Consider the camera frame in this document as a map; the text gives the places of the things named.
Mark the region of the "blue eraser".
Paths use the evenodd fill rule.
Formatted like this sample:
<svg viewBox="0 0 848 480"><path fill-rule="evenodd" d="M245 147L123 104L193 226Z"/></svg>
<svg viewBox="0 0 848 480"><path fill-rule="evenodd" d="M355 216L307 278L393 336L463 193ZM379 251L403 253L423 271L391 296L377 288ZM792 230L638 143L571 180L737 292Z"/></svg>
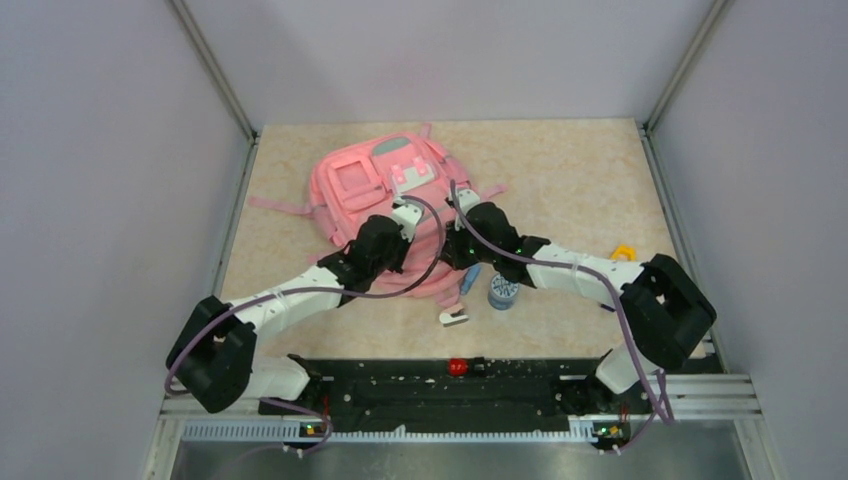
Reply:
<svg viewBox="0 0 848 480"><path fill-rule="evenodd" d="M467 269L460 283L459 292L461 296L467 295L469 293L477 278L479 277L481 270L482 266L480 264L475 264Z"/></svg>

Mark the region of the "pink student backpack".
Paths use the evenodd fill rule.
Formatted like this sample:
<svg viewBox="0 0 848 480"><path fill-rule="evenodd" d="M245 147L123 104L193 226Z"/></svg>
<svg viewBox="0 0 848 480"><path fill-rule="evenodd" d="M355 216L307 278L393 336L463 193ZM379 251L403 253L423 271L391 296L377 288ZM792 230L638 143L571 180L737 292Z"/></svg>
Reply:
<svg viewBox="0 0 848 480"><path fill-rule="evenodd" d="M450 196L451 180L457 189L473 189L485 200L507 190L503 184L485 190L475 188L463 165L430 138L430 125L424 124L419 133L386 135L326 155L312 170L309 202L305 205L256 196L248 197L248 204L308 216L324 237L336 247L345 247L368 217L390 214L393 201L402 195L421 198L436 208L442 225L453 221L455 212L445 200ZM411 285L434 258L437 225L426 208L423 212L402 272L386 271L372 283L381 293ZM440 261L422 284L403 296L430 297L443 308L452 307L459 303L466 270L452 270Z"/></svg>

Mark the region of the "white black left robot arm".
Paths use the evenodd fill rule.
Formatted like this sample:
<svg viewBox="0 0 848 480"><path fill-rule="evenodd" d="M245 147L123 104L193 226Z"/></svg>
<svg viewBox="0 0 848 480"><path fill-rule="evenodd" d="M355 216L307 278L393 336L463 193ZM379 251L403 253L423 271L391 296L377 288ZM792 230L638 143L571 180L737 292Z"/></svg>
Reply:
<svg viewBox="0 0 848 480"><path fill-rule="evenodd" d="M287 282L230 302L215 295L199 301L166 358L166 392L189 394L209 413L262 397L281 399L297 413L314 410L321 388L306 368L262 356L260 344L312 315L370 296L378 276L403 265L422 215L412 205L372 215L343 249Z"/></svg>

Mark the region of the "red black stamp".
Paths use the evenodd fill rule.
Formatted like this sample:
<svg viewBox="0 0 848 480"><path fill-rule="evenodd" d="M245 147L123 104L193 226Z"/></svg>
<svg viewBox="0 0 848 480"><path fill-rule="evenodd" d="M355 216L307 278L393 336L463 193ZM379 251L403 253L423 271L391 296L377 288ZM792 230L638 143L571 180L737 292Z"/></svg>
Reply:
<svg viewBox="0 0 848 480"><path fill-rule="evenodd" d="M451 358L448 360L448 374L452 377L478 376L487 373L487 362L484 357Z"/></svg>

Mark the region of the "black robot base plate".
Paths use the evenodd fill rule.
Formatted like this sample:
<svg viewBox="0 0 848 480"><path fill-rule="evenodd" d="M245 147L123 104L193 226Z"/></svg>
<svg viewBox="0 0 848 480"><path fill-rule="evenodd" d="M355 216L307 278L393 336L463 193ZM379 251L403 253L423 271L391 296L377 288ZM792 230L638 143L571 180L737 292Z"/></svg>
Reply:
<svg viewBox="0 0 848 480"><path fill-rule="evenodd" d="M452 377L448 360L308 359L295 405L328 415L336 435L566 431L578 414L618 418L653 408L636 384L615 396L586 378L596 359L485 358L483 377Z"/></svg>

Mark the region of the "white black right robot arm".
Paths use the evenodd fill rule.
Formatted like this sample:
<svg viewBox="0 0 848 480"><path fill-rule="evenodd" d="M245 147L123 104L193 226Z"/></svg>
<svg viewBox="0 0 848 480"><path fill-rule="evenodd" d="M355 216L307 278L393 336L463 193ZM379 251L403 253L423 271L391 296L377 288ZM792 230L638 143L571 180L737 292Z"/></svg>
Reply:
<svg viewBox="0 0 848 480"><path fill-rule="evenodd" d="M603 357L586 385L589 404L600 412L614 411L648 374L680 368L717 318L700 288L668 255L638 262L581 254L519 234L491 201L447 204L456 218L447 226L444 263L457 270L489 264L509 282L563 290L617 315L624 342Z"/></svg>

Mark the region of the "blue slime jar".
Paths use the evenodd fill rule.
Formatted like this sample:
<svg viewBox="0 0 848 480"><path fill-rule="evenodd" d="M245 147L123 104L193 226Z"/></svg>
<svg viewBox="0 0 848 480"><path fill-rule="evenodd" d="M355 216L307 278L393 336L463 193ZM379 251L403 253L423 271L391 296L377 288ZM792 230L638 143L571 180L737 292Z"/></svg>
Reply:
<svg viewBox="0 0 848 480"><path fill-rule="evenodd" d="M495 274L489 283L487 301L492 308L506 311L514 306L519 291L519 283L511 282L501 274Z"/></svg>

